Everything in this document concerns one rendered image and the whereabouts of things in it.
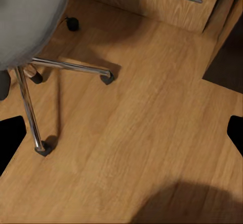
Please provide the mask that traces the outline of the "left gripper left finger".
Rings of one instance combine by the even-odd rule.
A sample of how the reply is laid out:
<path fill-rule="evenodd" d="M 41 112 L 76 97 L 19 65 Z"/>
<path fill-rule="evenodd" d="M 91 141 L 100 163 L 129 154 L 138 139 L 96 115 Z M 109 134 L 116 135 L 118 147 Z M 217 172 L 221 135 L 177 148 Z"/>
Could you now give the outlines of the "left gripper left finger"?
<path fill-rule="evenodd" d="M 26 135 L 22 116 L 0 121 L 0 177 Z"/>

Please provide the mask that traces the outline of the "swivel chair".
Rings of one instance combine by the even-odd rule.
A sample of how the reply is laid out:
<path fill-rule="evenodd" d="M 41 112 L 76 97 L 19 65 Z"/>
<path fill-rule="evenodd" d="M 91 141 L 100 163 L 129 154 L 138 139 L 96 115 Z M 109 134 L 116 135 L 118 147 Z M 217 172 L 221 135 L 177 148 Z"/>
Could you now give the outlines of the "swivel chair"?
<path fill-rule="evenodd" d="M 43 81 L 33 64 L 99 74 L 106 85 L 114 80 L 113 74 L 103 68 L 37 57 L 64 20 L 70 31 L 78 30 L 78 19 L 69 18 L 64 12 L 67 3 L 68 0 L 0 0 L 0 101 L 9 94 L 9 72 L 15 69 L 35 151 L 43 157 L 49 154 L 52 146 L 41 140 L 25 79 L 35 84 Z"/>

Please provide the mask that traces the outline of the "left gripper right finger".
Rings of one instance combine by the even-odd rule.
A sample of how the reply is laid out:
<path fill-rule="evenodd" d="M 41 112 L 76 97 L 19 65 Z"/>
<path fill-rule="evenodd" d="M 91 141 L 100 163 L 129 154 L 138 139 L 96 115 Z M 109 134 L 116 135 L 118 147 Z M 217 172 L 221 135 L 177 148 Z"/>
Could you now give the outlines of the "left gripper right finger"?
<path fill-rule="evenodd" d="M 237 149 L 240 151 L 240 153 L 243 156 L 243 118 L 239 116 L 231 116 L 228 128 L 227 128 L 227 134 L 237 147 Z"/>

